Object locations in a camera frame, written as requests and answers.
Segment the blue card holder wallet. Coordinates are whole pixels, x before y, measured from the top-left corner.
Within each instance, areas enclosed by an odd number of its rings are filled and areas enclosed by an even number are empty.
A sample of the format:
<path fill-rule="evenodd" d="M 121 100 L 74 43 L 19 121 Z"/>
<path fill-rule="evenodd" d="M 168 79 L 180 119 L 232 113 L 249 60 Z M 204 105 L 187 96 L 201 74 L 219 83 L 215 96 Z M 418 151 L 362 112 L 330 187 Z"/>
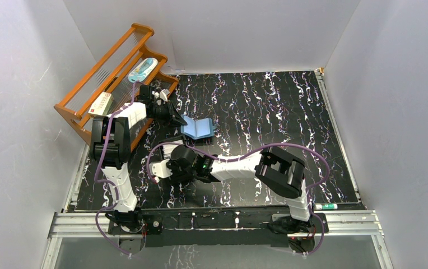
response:
<path fill-rule="evenodd" d="M 194 120 L 187 115 L 183 115 L 182 118 L 186 121 L 187 125 L 180 127 L 181 134 L 188 136 L 193 140 L 214 136 L 215 127 L 211 118 Z"/>

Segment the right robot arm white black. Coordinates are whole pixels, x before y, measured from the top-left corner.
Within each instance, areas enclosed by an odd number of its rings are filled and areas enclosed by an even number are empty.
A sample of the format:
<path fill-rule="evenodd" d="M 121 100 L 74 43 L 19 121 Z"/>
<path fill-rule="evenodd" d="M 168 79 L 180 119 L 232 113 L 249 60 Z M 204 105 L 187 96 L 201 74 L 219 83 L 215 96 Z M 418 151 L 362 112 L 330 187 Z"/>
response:
<path fill-rule="evenodd" d="M 172 183 L 257 179 L 285 199 L 297 231 L 306 232 L 314 225 L 306 198 L 305 162 L 278 146 L 264 147 L 250 155 L 227 157 L 209 156 L 186 145 L 177 145 L 162 161 L 152 163 L 150 170 L 154 176 Z"/>

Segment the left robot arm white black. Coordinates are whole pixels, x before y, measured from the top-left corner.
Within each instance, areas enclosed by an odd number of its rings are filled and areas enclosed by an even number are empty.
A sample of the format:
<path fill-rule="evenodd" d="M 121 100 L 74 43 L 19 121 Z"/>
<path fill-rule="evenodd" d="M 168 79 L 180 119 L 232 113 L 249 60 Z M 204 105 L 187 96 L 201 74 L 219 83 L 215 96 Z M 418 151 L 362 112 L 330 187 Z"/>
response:
<path fill-rule="evenodd" d="M 131 100 L 106 116 L 94 118 L 90 156 L 97 162 L 94 181 L 106 184 L 113 204 L 102 209 L 107 218 L 130 233 L 141 231 L 144 219 L 129 178 L 128 162 L 132 152 L 131 128 L 145 119 L 161 120 L 171 127 L 186 125 L 169 100 L 171 91 L 135 82 Z"/>

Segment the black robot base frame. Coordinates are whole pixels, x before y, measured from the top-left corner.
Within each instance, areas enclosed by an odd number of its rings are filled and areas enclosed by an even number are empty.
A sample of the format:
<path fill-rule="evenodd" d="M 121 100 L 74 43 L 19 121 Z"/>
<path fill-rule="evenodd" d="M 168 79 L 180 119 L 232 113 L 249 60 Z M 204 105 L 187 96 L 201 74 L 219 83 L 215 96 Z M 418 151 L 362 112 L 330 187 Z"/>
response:
<path fill-rule="evenodd" d="M 308 221 L 294 220 L 286 206 L 144 210 L 133 231 L 94 212 L 57 213 L 49 238 L 101 239 L 123 253 L 173 245 L 267 245 L 311 252 L 330 236 L 366 236 L 385 250 L 378 216 L 371 210 L 320 210 Z"/>

